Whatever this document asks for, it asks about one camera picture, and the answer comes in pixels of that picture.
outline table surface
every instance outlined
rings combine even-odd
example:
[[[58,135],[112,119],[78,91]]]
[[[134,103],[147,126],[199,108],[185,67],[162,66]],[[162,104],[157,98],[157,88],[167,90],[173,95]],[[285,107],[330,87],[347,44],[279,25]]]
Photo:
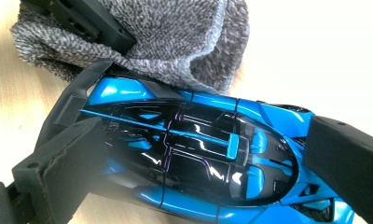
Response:
[[[373,1],[247,2],[250,40],[228,94],[302,105],[373,136]],[[0,1],[0,181],[6,185],[67,85],[19,59],[9,31],[18,10],[18,0]],[[91,194],[70,223],[119,222],[190,223]]]

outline toy car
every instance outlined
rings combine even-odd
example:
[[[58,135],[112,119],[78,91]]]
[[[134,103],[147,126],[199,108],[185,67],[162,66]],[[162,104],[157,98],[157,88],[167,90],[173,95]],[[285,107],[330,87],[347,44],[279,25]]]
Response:
[[[302,164],[308,109],[182,90],[113,64],[79,112],[103,119],[101,193],[204,222],[352,223]]]

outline beige surface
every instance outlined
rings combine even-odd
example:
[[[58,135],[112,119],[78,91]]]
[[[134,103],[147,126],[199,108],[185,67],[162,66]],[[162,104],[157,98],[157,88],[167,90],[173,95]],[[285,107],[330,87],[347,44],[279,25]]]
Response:
[[[6,184],[67,85],[18,58],[9,32],[18,2],[0,0],[0,180]],[[251,39],[230,94],[303,105],[373,135],[373,3],[247,2]],[[89,195],[71,223],[188,221]]]

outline car body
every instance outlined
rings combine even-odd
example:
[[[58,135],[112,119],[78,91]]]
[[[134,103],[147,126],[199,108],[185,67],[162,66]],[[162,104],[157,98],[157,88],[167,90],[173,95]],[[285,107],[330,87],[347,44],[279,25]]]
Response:
[[[102,181],[132,203],[213,223],[352,223],[350,206],[302,164],[312,116],[115,65],[78,120],[103,119]]]

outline gray knit fabric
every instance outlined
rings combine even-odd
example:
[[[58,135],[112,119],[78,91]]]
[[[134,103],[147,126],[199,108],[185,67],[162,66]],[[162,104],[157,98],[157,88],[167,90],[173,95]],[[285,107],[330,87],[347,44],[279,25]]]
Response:
[[[21,4],[11,29],[21,58],[71,81],[99,58],[182,88],[226,94],[249,27],[243,0],[98,0],[136,39],[126,54],[88,43]]]

